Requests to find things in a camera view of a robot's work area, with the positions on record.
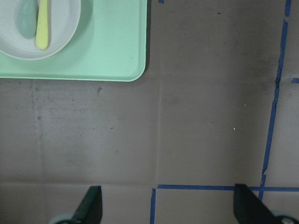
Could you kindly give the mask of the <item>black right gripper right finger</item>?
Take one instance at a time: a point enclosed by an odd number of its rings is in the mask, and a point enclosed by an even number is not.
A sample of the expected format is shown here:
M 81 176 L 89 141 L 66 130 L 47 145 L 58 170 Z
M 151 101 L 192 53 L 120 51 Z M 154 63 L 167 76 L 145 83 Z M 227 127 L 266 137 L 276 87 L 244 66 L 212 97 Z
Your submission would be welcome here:
M 233 213 L 239 224 L 297 224 L 298 219 L 272 213 L 245 184 L 236 184 Z

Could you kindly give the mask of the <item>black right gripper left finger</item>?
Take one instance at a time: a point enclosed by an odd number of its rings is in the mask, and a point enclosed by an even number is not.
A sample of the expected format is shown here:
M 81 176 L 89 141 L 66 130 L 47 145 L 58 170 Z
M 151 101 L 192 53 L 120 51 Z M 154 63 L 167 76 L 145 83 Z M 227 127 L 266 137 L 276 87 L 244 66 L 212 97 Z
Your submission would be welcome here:
M 103 216 L 101 186 L 91 186 L 73 214 L 53 218 L 51 224 L 100 224 Z

